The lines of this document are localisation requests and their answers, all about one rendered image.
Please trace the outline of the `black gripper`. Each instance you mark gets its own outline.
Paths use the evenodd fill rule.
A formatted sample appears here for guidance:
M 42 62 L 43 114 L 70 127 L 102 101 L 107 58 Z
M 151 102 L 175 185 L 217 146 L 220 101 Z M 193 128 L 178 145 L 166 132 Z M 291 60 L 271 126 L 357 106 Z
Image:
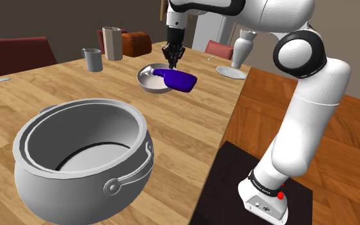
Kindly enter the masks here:
M 169 68 L 172 69 L 176 67 L 178 60 L 182 58 L 185 52 L 182 45 L 185 29 L 168 27 L 167 32 L 168 44 L 162 48 L 162 52 L 169 63 Z

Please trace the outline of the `blue spray bottle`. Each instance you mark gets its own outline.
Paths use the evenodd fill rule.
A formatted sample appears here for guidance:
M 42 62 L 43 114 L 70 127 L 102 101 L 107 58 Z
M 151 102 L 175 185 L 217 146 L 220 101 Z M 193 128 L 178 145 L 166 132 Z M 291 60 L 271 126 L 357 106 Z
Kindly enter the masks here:
M 194 75 L 174 69 L 153 69 L 152 74 L 162 77 L 167 87 L 184 93 L 189 93 L 198 80 Z

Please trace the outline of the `silver metal bowl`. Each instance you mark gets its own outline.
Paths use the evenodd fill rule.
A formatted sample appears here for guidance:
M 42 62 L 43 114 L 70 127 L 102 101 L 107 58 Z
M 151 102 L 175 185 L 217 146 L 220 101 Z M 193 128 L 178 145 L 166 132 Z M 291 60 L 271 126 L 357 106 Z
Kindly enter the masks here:
M 137 73 L 137 81 L 139 85 L 150 93 L 166 93 L 171 91 L 164 83 L 164 79 L 158 75 L 152 74 L 153 69 L 168 69 L 169 65 L 165 63 L 152 63 L 145 65 Z

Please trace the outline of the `brown bread loaf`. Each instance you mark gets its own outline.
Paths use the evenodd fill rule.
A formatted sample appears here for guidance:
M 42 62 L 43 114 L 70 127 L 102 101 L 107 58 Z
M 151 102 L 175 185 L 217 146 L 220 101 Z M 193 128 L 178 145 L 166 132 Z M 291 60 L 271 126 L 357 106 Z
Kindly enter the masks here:
M 151 53 L 152 42 L 145 32 L 124 33 L 121 36 L 122 51 L 125 56 L 135 58 Z

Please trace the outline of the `pink chair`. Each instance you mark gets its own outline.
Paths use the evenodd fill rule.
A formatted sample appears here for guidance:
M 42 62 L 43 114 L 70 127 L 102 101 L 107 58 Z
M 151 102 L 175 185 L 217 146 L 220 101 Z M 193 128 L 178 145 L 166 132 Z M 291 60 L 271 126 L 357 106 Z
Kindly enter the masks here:
M 233 56 L 233 47 L 210 40 L 205 48 L 205 53 L 230 60 Z

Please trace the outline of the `white plate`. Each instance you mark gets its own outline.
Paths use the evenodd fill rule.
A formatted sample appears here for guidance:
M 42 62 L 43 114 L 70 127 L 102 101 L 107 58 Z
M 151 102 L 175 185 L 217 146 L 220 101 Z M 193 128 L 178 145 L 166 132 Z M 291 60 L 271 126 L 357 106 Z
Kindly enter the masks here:
M 232 78 L 232 79 L 246 79 L 247 78 L 247 74 L 245 74 L 244 72 L 242 72 L 236 68 L 232 68 L 229 66 L 218 66 L 215 70 L 219 74 L 221 74 L 225 77 Z

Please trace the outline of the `tall beige vase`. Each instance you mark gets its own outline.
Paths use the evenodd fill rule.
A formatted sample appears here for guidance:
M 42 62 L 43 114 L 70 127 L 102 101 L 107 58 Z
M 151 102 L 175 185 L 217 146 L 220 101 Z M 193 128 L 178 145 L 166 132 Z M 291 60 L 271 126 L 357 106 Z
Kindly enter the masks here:
M 111 61 L 123 59 L 122 30 L 117 27 L 102 28 L 104 38 L 105 57 Z

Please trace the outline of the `white vase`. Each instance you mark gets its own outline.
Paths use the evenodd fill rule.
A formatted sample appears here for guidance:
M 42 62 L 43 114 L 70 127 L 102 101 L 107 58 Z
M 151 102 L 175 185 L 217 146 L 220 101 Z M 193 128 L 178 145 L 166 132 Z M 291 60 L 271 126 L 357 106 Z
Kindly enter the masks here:
M 240 30 L 240 36 L 234 43 L 233 56 L 231 66 L 233 68 L 240 68 L 248 55 L 251 53 L 256 38 L 257 32 L 245 29 Z

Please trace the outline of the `wooden dining table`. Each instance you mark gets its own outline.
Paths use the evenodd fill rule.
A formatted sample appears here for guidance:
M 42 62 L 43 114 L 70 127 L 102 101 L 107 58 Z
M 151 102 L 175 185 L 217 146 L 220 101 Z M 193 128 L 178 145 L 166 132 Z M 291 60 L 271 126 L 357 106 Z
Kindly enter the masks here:
M 79 59 L 7 75 L 0 82 L 0 225 L 51 225 L 20 199 L 14 181 L 12 143 L 20 128 L 43 108 L 81 98 L 112 98 L 144 115 L 154 144 L 155 165 L 138 198 L 97 225 L 187 225 L 221 145 L 244 81 L 219 75 L 226 59 L 187 49 L 178 69 L 198 78 L 190 93 L 144 91 L 140 68 L 164 62 L 159 43 L 151 53 L 103 61 L 89 72 Z

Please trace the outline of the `dark red chair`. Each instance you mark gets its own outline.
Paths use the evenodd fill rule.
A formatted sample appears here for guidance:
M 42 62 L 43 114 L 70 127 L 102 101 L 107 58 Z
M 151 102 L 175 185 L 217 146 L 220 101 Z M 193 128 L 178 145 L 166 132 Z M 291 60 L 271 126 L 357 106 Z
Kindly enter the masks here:
M 127 33 L 126 29 L 122 29 L 122 34 Z M 99 44 L 100 44 L 100 50 L 101 53 L 105 55 L 105 50 L 104 50 L 104 38 L 103 38 L 103 32 L 102 30 L 98 30 L 97 31 L 98 34 L 98 40 L 99 40 Z
M 0 38 L 0 76 L 58 62 L 46 37 Z

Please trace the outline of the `grey mug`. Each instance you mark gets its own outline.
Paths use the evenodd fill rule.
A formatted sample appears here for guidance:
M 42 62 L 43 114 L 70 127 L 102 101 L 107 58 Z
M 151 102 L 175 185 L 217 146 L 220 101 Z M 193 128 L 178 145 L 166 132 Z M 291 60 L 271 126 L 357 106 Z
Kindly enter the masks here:
M 86 60 L 88 71 L 101 72 L 103 70 L 102 54 L 99 49 L 82 49 L 81 53 Z

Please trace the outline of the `dark robot stand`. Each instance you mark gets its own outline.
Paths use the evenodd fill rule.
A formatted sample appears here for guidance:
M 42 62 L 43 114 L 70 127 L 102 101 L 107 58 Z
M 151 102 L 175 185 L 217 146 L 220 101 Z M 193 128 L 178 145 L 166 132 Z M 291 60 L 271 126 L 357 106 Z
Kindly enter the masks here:
M 189 225 L 272 225 L 248 212 L 238 193 L 258 159 L 226 141 L 218 150 Z M 289 178 L 282 187 L 288 200 L 285 225 L 312 225 L 313 191 Z

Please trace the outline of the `large grey cooking pot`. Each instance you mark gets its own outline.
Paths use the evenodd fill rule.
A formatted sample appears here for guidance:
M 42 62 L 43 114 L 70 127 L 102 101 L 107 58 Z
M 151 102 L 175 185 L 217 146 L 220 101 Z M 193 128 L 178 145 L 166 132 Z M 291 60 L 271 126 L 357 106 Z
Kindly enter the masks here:
M 15 184 L 41 219 L 89 225 L 121 212 L 154 165 L 144 116 L 118 100 L 89 98 L 46 107 L 13 142 Z

